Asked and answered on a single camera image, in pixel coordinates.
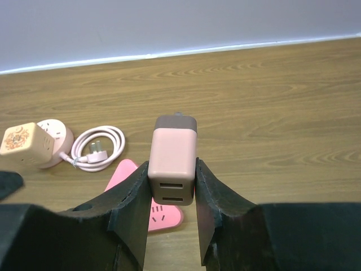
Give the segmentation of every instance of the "beige box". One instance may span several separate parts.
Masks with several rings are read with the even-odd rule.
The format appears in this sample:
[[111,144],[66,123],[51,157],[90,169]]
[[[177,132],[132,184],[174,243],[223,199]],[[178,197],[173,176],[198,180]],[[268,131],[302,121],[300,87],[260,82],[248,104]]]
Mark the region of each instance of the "beige box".
[[36,123],[26,123],[5,131],[0,155],[16,163],[41,165],[50,161],[53,148],[53,137]]

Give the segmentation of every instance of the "white cable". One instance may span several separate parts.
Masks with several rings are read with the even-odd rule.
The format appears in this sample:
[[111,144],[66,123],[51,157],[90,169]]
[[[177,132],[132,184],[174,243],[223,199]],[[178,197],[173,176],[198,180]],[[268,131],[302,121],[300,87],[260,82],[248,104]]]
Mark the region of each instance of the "white cable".
[[[98,149],[92,154],[82,156],[86,144],[97,137],[107,137],[113,142],[114,149],[112,155],[108,157],[106,151]],[[99,126],[85,131],[75,140],[71,151],[71,158],[64,152],[60,153],[60,157],[83,171],[96,172],[103,170],[117,159],[123,152],[124,147],[125,136],[119,128]]]

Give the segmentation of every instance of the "slot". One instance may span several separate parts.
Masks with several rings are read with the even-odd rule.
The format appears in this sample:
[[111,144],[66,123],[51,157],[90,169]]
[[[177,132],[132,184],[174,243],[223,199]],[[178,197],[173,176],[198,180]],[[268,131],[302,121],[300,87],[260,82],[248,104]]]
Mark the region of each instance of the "slot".
[[183,202],[183,199],[181,198],[163,198],[163,200],[167,202]]
[[161,188],[183,188],[183,185],[181,183],[164,183],[161,182],[160,184]]

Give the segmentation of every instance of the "pink power strip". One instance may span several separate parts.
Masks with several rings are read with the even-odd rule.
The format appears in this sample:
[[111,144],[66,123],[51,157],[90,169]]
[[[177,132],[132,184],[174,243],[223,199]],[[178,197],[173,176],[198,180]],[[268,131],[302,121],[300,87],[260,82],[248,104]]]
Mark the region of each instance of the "pink power strip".
[[[138,166],[132,160],[121,161],[105,191],[127,179],[137,168]],[[159,205],[152,199],[148,231],[174,228],[179,226],[182,221],[183,212],[177,206]]]

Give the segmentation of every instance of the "gray wall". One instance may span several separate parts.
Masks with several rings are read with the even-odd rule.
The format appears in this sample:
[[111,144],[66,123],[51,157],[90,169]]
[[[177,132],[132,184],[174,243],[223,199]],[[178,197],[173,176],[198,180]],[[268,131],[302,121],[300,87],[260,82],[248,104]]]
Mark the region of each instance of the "gray wall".
[[361,32],[361,0],[0,0],[0,71]]

